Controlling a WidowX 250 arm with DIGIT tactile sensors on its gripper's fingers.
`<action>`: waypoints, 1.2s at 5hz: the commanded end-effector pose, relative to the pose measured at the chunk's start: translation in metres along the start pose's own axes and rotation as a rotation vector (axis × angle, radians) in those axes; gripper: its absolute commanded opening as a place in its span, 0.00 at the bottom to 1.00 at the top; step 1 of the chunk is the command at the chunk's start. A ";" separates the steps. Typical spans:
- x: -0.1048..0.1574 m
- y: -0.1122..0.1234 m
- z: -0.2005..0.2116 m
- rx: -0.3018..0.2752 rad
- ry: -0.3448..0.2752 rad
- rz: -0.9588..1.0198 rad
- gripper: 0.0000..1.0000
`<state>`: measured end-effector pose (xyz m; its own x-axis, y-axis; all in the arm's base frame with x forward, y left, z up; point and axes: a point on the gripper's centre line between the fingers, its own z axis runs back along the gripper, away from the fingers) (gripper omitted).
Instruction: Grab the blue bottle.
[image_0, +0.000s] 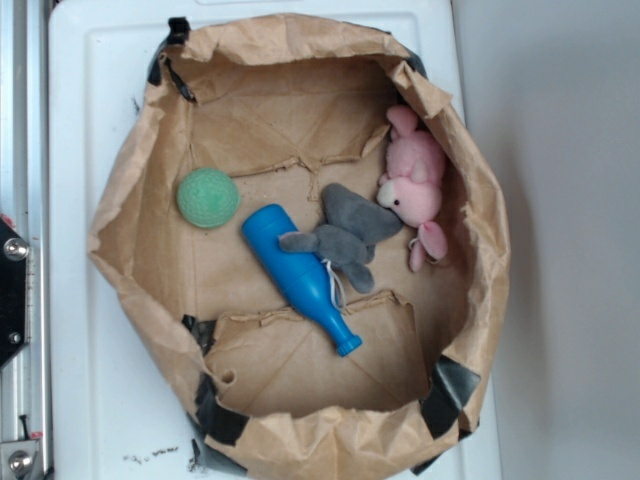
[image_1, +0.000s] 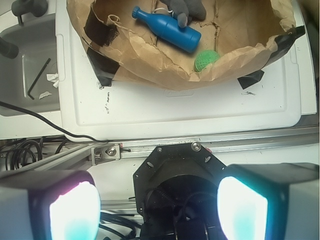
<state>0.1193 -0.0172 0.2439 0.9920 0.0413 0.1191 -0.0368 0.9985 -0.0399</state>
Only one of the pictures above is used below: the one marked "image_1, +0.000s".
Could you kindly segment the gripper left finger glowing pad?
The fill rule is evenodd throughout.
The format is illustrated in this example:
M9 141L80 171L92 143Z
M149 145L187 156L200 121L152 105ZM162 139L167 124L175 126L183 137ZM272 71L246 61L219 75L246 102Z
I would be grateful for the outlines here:
M0 174L2 240L94 240L101 199L85 170Z

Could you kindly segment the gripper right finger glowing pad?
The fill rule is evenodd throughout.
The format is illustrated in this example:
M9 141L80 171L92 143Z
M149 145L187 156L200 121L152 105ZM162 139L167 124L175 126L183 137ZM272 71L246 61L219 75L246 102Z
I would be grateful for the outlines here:
M320 167L231 164L222 170L217 213L229 240L318 240Z

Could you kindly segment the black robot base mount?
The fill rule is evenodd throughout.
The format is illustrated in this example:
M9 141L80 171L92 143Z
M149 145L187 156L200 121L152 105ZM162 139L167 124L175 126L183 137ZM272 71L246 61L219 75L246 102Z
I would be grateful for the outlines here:
M160 157L151 153L133 174L140 240L224 240L218 185L226 167L210 154Z

